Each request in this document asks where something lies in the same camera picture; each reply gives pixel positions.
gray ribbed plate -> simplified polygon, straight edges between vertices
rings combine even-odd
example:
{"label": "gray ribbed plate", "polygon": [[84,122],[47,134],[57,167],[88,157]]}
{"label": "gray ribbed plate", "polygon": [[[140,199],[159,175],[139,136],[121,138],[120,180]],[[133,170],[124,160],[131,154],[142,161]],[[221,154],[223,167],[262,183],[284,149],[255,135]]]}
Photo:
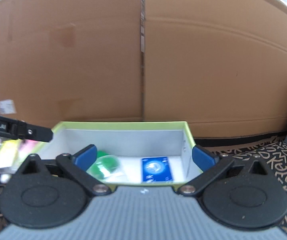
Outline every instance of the gray ribbed plate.
{"label": "gray ribbed plate", "polygon": [[239,231],[209,218],[194,198],[171,187],[118,187],[95,197],[79,217],[50,229],[10,225],[0,240],[287,240],[278,227]]}

cardboard wall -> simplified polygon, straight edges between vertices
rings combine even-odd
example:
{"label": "cardboard wall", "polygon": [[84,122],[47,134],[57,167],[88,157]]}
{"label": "cardboard wall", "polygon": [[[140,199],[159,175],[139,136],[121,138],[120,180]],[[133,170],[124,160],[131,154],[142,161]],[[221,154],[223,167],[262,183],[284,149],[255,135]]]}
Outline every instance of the cardboard wall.
{"label": "cardboard wall", "polygon": [[266,0],[145,0],[147,121],[196,137],[287,130],[287,14]]}
{"label": "cardboard wall", "polygon": [[142,119],[141,0],[1,0],[0,100],[7,115],[59,121]]}

white label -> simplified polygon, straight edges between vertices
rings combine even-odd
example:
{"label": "white label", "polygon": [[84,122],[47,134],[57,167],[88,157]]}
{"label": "white label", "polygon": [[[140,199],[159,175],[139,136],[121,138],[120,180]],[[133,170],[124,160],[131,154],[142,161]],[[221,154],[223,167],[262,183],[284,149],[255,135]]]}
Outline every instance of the white label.
{"label": "white label", "polygon": [[0,114],[15,114],[16,108],[11,99],[0,101]]}

cardboard seam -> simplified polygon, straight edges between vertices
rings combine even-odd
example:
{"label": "cardboard seam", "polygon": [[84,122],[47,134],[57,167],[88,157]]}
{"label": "cardboard seam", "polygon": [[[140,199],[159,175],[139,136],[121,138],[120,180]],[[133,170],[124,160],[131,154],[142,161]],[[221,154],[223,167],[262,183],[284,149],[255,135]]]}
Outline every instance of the cardboard seam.
{"label": "cardboard seam", "polygon": [[169,23],[169,24],[191,25],[191,26],[196,26],[196,27],[202,27],[205,29],[214,29],[217,31],[232,33],[232,34],[244,37],[244,38],[248,38],[251,40],[258,41],[260,43],[264,43],[266,45],[270,45],[272,47],[275,47],[275,48],[280,49],[281,51],[284,51],[287,53],[287,48],[285,48],[285,47],[283,47],[277,43],[266,40],[264,38],[261,38],[260,36],[252,34],[252,33],[248,33],[248,32],[242,31],[242,30],[232,29],[229,27],[221,26],[221,25],[192,21],[192,20],[183,20],[183,19],[176,20],[173,18],[166,18],[166,17],[146,17],[146,21],[147,22],[149,22],[149,21],[151,21],[151,22],[164,22],[164,23]]}
{"label": "cardboard seam", "polygon": [[141,56],[141,71],[140,71],[140,75],[141,75],[141,84],[140,84],[140,90],[141,90],[141,116],[144,119],[144,107],[145,107],[145,61],[144,61],[144,57],[145,57],[145,31],[144,31],[144,22],[145,22],[145,0],[141,0],[141,12],[140,12],[140,56]]}

blue booklet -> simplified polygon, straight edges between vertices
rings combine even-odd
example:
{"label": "blue booklet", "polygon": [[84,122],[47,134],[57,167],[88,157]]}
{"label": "blue booklet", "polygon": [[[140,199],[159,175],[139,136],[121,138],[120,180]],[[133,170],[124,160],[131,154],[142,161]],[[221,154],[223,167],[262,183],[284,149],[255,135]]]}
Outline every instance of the blue booklet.
{"label": "blue booklet", "polygon": [[168,157],[143,158],[141,161],[143,182],[172,181]]}

